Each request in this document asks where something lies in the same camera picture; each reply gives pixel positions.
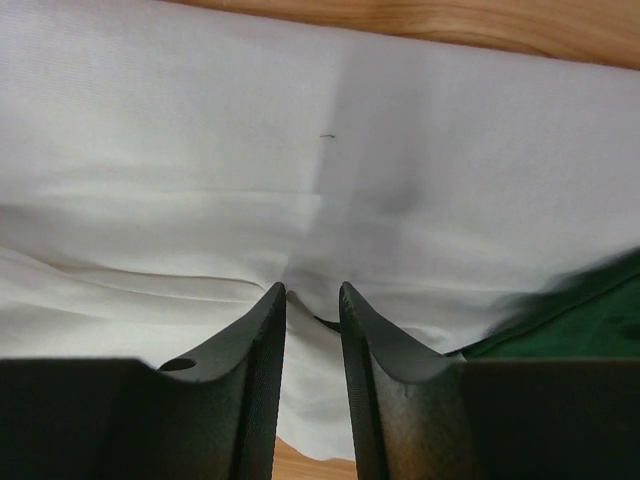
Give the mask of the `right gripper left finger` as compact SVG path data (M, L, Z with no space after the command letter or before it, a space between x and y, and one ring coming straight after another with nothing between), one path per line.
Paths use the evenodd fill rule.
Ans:
M138 359L5 359L5 479L267 479L286 330L273 285L159 368Z

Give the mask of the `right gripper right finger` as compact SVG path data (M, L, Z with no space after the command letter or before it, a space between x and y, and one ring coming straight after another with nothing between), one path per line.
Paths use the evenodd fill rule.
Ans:
M360 478L638 477L637 361L449 358L349 283L339 316Z

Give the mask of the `white and green t-shirt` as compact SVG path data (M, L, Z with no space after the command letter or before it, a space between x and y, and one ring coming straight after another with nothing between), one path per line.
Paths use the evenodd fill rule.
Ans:
M352 459L352 283L448 353L639 244L639 76L157 1L1 5L1 353L153 365L288 311L279 436Z

